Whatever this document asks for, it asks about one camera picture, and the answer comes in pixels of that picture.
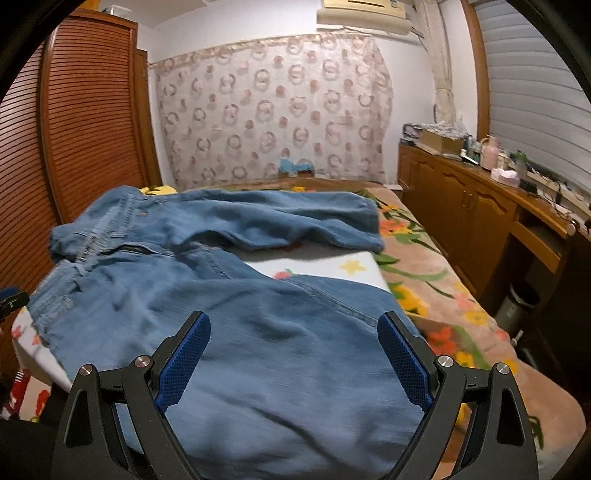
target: denim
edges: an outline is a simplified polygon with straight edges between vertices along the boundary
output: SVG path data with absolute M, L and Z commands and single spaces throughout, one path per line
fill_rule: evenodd
M 423 412 L 384 352 L 375 287 L 306 275 L 274 280 L 221 247 L 298 239 L 379 251 L 378 215 L 349 193 L 111 190 L 53 230 L 53 271 L 31 297 L 42 340 L 70 378 L 85 363 L 128 365 L 193 310 L 211 340 L 166 417 L 205 478 L 375 479 L 404 451 Z M 129 445 L 139 449 L 122 416 Z

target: shelf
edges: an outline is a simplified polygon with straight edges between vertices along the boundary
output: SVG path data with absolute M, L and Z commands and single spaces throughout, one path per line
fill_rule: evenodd
M 552 273 L 558 271 L 563 246 L 552 230 L 541 225 L 525 226 L 515 221 L 511 235 L 523 243 L 548 270 Z

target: wooden slatted door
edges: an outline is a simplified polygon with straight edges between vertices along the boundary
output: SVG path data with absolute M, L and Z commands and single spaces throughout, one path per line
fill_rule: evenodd
M 63 222 L 111 188 L 148 184 L 132 94 L 136 28 L 77 11 L 48 41 L 41 124 Z
M 0 288 L 17 286 L 29 294 L 49 273 L 47 243 L 57 224 L 47 187 L 38 134 L 40 47 L 0 103 Z M 11 346 L 14 315 L 3 322 L 0 371 L 14 375 Z

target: wooden desk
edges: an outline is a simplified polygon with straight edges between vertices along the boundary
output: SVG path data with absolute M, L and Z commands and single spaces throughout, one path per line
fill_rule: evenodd
M 403 145 L 399 154 L 405 204 L 490 313 L 533 258 L 553 275 L 564 269 L 575 228 L 554 206 L 478 166 Z
M 576 231 L 549 203 L 493 181 L 482 168 L 419 148 L 400 146 L 398 183 L 402 201 L 489 314 L 495 315 L 509 284 L 529 274 L 542 298 L 529 328 L 563 372 L 543 373 L 591 406 L 586 232 Z

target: bed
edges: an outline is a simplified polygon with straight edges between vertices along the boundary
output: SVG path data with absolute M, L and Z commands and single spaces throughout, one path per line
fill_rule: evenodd
M 436 354 L 451 355 L 466 367 L 490 368 L 499 361 L 506 363 L 517 379 L 530 415 L 540 478 L 551 478 L 561 467 L 585 430 L 580 406 L 560 387 L 517 360 L 508 335 L 469 294 L 423 227 L 392 191 L 374 183 L 298 178 L 228 188 L 350 191 L 372 199 L 381 213 L 379 225 L 385 249 L 380 254 L 310 243 L 270 251 L 233 252 L 273 278 L 307 274 L 389 290 Z M 53 381 L 69 389 L 70 379 L 41 344 L 26 309 L 17 317 L 12 336 L 24 368 L 47 384 Z M 436 478 L 450 474 L 468 419 L 469 407 L 463 405 Z

